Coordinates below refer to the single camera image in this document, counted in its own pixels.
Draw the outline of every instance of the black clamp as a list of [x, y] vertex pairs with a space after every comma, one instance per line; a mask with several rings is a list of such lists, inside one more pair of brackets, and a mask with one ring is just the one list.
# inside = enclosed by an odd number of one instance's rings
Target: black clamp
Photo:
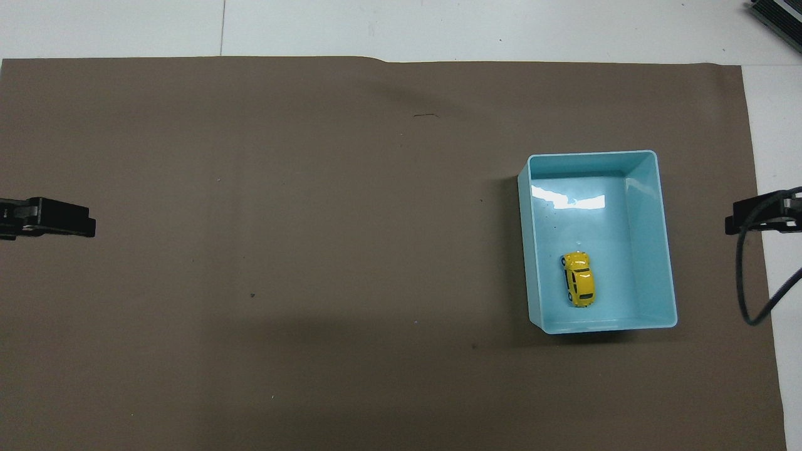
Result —
[[[744, 226], [749, 213], [761, 202], [769, 197], [776, 196], [782, 191], [761, 194], [732, 204], [732, 216], [724, 218], [724, 233], [737, 235]], [[793, 193], [785, 193], [760, 211], [751, 224], [746, 224], [749, 230], [776, 230], [787, 234], [802, 232], [802, 199]]]
[[41, 237], [44, 234], [95, 236], [89, 209], [45, 197], [27, 201], [0, 198], [0, 240]]

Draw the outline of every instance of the yellow toy car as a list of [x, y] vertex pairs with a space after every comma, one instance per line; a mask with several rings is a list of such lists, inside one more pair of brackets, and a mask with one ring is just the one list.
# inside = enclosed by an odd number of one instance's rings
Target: yellow toy car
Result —
[[596, 286], [593, 271], [590, 270], [590, 257], [584, 252], [572, 252], [562, 256], [565, 269], [565, 283], [568, 285], [568, 300], [575, 307], [587, 307], [596, 300]]

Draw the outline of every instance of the white table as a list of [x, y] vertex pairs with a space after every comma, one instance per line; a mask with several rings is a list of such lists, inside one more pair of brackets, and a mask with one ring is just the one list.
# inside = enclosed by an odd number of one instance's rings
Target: white table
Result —
[[[211, 55], [738, 64], [758, 190], [802, 185], [802, 55], [743, 0], [0, 2], [0, 58]], [[802, 236], [764, 234], [764, 252], [773, 293]], [[772, 321], [788, 449], [802, 450], [802, 288]]]

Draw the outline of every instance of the light blue plastic bin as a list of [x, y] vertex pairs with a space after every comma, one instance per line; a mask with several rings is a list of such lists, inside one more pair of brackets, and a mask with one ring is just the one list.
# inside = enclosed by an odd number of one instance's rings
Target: light blue plastic bin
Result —
[[[657, 156], [532, 155], [518, 176], [529, 320], [548, 334], [677, 323]], [[590, 256], [596, 301], [568, 299], [563, 254]]]

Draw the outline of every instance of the black cable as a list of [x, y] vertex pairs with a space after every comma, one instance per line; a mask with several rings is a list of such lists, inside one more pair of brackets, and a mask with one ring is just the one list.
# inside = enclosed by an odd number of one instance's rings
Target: black cable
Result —
[[735, 289], [738, 291], [738, 306], [741, 309], [741, 316], [743, 316], [743, 320], [746, 321], [746, 323], [750, 326], [757, 326], [760, 324], [760, 322], [762, 322], [772, 311], [772, 308], [777, 305], [780, 299], [782, 299], [783, 296], [785, 296], [785, 294], [788, 293], [788, 291], [800, 281], [802, 278], [802, 268], [796, 270], [796, 272], [785, 281], [783, 286], [781, 286], [780, 289], [777, 290], [777, 292], [768, 300], [766, 306], [763, 307], [763, 309], [755, 318], [751, 318], [749, 316], [749, 311], [747, 310], [746, 299], [743, 296], [743, 242], [746, 240], [749, 227], [753, 226], [752, 223], [755, 221], [758, 215], [763, 212], [763, 210], [768, 208], [768, 206], [771, 204], [781, 201], [783, 198], [788, 196], [793, 197], [797, 193], [802, 193], [802, 186], [779, 191], [774, 196], [764, 199], [754, 209], [752, 209], [752, 211], [749, 213], [749, 216], [747, 216], [747, 218], [743, 221], [741, 231], [738, 233], [738, 244], [735, 247]]

